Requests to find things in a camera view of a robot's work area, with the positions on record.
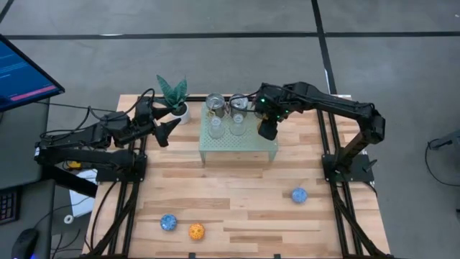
white pot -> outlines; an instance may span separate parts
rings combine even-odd
[[[190,109],[188,108],[188,104],[185,103],[185,106],[187,107],[187,110],[185,111],[184,114],[180,115],[180,116],[175,116],[174,114],[171,114],[171,116],[176,119],[176,118],[180,118],[180,122],[179,124],[185,124],[187,123],[190,119],[191,119],[191,116],[190,116]]]

gray floor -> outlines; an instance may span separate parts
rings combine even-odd
[[[460,2],[320,0],[326,32],[460,31]],[[6,0],[0,0],[0,8]],[[159,32],[315,31],[308,0],[15,0],[0,33],[6,35]],[[316,38],[216,40],[14,41],[67,89],[52,99],[114,109],[119,94],[158,89],[155,75],[187,76],[191,94],[251,92],[261,82],[307,81],[327,91]],[[369,154],[391,251],[406,258],[457,258],[460,189],[442,186],[424,165],[427,141],[460,129],[458,37],[328,38],[340,94],[372,101],[387,119],[387,137]],[[50,130],[74,127],[84,111],[52,107]],[[460,163],[446,147],[429,153],[439,178],[460,184]],[[68,204],[66,190],[56,206]],[[53,247],[88,217],[62,223],[55,215]],[[80,238],[73,247],[82,247]],[[60,253],[63,258],[75,253]]]

blue ball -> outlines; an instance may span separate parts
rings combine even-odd
[[[161,228],[166,231],[172,231],[178,225],[178,220],[172,214],[166,214],[161,218]]]
[[[307,200],[307,191],[304,188],[295,188],[291,196],[297,204],[304,203]]]

white paper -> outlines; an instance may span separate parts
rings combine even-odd
[[[96,170],[88,170],[88,171],[83,171],[80,172],[77,176],[80,178],[84,178],[87,181],[96,183]],[[76,191],[69,190],[70,192],[70,203],[71,204],[77,204],[81,202],[82,200],[88,198],[87,196],[83,194],[79,194]],[[74,217],[79,217],[84,214],[87,214],[89,212],[93,211],[93,205],[94,205],[94,198],[88,198],[79,205],[72,206],[72,214]]]

glass jar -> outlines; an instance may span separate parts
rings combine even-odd
[[[209,133],[209,136],[211,136],[213,139],[218,139],[224,136],[225,127],[224,127],[224,124],[222,123],[221,118],[217,116],[213,116],[211,118],[211,121],[209,123],[208,133]]]
[[[233,116],[233,123],[230,126],[230,132],[235,136],[241,136],[246,132],[243,114],[235,114]]]

